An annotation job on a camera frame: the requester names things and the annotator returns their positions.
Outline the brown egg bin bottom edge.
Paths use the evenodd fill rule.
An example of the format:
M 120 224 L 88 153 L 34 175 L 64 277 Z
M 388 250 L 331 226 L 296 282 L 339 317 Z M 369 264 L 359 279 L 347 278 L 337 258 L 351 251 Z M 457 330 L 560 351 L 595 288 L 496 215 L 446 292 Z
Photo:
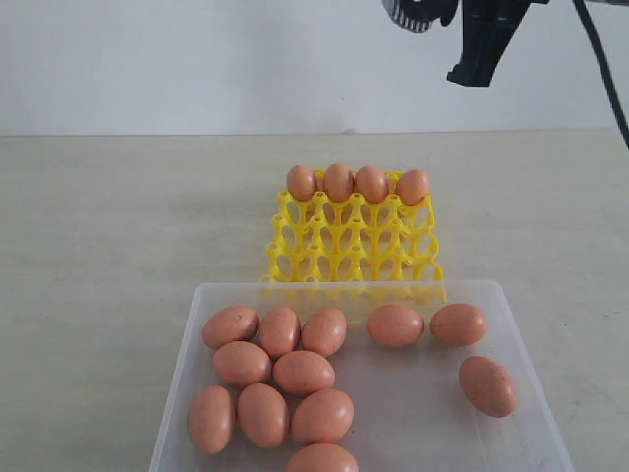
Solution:
M 286 472 L 359 472 L 356 458 L 333 443 L 314 443 L 301 447 L 290 459 Z

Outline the yellow plastic egg tray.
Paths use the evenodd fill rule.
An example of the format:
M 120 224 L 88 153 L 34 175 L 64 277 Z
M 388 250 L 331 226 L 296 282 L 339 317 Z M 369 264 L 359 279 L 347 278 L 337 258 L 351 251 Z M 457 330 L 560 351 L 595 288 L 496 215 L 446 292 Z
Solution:
M 324 191 L 297 201 L 284 188 L 276 200 L 263 281 L 435 283 L 415 299 L 447 299 L 432 194 L 408 206 L 396 193 L 378 204 L 360 193 L 334 202 Z

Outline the brown egg top right corner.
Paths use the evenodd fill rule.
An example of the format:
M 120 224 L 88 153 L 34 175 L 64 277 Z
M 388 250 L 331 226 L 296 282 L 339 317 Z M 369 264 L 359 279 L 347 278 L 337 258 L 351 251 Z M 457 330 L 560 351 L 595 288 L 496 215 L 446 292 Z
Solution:
M 330 362 L 307 350 L 292 351 L 280 357 L 273 366 L 272 374 L 284 393 L 297 397 L 332 388 L 336 380 Z

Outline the brown egg centre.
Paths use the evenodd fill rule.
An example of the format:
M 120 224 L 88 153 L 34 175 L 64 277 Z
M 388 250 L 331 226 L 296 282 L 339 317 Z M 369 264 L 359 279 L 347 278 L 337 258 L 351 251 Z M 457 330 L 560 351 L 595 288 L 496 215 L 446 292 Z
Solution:
M 337 308 L 315 311 L 305 322 L 301 332 L 301 344 L 309 350 L 328 358 L 343 346 L 348 332 L 344 313 Z

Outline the clear plastic bin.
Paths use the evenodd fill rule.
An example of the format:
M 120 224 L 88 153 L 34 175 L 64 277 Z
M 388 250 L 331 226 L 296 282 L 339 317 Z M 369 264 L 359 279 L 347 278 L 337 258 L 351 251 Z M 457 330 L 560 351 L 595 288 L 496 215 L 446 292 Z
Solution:
M 401 349 L 384 348 L 366 331 L 376 307 L 400 303 L 425 319 L 445 303 L 471 303 L 488 318 L 486 335 L 463 348 L 425 332 Z M 331 358 L 335 385 L 355 404 L 342 440 L 364 471 L 569 471 L 566 450 L 502 287 L 491 280 L 449 282 L 205 283 L 195 291 L 150 467 L 154 471 L 281 471 L 293 442 L 264 450 L 237 434 L 220 453 L 197 454 L 187 434 L 194 396 L 216 384 L 212 352 L 201 331 L 211 315 L 232 305 L 260 314 L 277 305 L 306 318 L 340 309 L 349 322 L 343 347 Z M 506 418 L 488 417 L 465 398 L 461 363 L 485 356 L 515 383 L 518 403 Z

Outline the brown egg large upper left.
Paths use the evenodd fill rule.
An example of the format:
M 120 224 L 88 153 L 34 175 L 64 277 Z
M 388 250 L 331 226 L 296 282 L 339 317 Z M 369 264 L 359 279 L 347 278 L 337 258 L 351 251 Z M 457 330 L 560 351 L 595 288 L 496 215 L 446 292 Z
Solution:
M 250 341 L 257 333 L 259 321 L 259 315 L 251 307 L 227 307 L 206 322 L 201 332 L 202 341 L 214 350 L 233 341 Z

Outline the brown egg tray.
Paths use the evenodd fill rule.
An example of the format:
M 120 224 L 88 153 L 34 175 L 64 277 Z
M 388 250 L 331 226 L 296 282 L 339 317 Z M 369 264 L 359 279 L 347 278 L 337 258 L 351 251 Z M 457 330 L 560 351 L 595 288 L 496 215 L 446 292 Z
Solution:
M 389 182 L 384 171 L 372 165 L 363 166 L 357 171 L 355 187 L 370 204 L 383 202 L 389 194 Z
M 355 189 L 352 169 L 344 163 L 331 164 L 324 172 L 322 188 L 332 201 L 337 203 L 347 201 Z
M 300 202 L 310 200 L 318 190 L 315 172 L 307 165 L 293 166 L 287 173 L 286 187 L 295 200 Z

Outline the brown egg lower right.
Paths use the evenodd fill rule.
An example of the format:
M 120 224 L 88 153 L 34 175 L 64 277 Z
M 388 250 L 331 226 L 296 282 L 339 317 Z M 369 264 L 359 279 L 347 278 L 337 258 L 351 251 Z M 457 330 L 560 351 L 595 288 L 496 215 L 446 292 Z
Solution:
M 268 354 L 247 341 L 233 341 L 221 346 L 215 351 L 212 364 L 218 377 L 237 388 L 265 383 L 272 371 Z

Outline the brown egg upper middle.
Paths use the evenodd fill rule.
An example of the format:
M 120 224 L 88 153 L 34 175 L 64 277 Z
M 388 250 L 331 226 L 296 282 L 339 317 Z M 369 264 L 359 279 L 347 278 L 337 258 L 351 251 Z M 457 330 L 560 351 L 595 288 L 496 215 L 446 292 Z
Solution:
M 260 321 L 259 343 L 271 359 L 295 350 L 300 336 L 300 320 L 288 306 L 273 307 Z

